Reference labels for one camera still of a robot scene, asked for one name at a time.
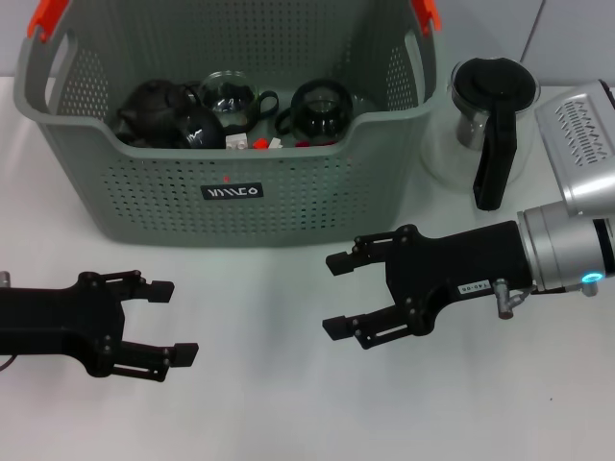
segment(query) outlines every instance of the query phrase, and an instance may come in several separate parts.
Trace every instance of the orange basket handle grip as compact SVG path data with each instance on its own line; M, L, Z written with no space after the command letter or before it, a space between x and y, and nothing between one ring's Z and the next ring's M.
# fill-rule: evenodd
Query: orange basket handle grip
M32 38L37 26L40 26L43 31L40 34L40 41L45 43L54 33L67 5L68 0L40 0L28 25L28 37Z
M442 30L442 21L440 20L440 13L435 6L435 0L411 0L412 7L416 11L416 16L419 19L421 25L421 32L424 36L430 33L430 19L433 21L433 28L436 31Z

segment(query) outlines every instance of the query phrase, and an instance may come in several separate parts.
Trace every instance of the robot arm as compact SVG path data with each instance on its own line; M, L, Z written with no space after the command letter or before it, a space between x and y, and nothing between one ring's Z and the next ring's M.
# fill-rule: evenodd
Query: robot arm
M358 237L350 254L332 255L335 276L383 262L395 305L367 315L323 322L333 340L355 336L370 349L404 336L433 331L447 305L495 295L499 315L531 294L598 293L615 275L615 146L604 127L615 127L615 101L596 82L536 111L563 202L519 213L507 222L428 239L414 226ZM511 291L521 293L511 296Z
M597 282L615 274L608 219L571 218L563 203L520 213L501 223L429 239L414 226L358 237L349 254L331 255L335 276L367 264L385 264L395 305L367 315L323 322L333 340L355 336L364 349L433 331L449 304L495 295L500 318L531 294L598 293ZM511 296L511 291L521 294Z
M99 275L84 272L63 290L11 288L0 273L0 355L64 354L89 375L120 375L163 382L169 368L190 367L199 347L157 348L123 341L121 302L168 303L169 281L147 283L139 271Z

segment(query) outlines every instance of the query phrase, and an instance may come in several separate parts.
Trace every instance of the coffee pot lid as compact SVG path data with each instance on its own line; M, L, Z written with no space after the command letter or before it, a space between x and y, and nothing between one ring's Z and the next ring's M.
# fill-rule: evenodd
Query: coffee pot lid
M455 104L490 112L495 101L506 100L515 112L522 112L540 96L540 85L518 62L506 58L474 58L461 63L453 73Z

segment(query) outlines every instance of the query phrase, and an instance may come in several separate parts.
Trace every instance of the blue indicator light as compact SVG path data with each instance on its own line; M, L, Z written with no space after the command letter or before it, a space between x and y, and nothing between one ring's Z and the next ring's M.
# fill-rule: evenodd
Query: blue indicator light
M592 272L583 277L580 281L583 283L595 283L596 281L600 281L604 279L604 275L599 272Z

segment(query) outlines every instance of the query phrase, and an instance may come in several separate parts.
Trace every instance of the silver device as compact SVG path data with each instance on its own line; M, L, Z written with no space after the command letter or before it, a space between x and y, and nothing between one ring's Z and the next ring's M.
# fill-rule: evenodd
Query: silver device
M615 275L615 101L606 84L575 88L536 110L562 202L519 213L538 292L598 293Z

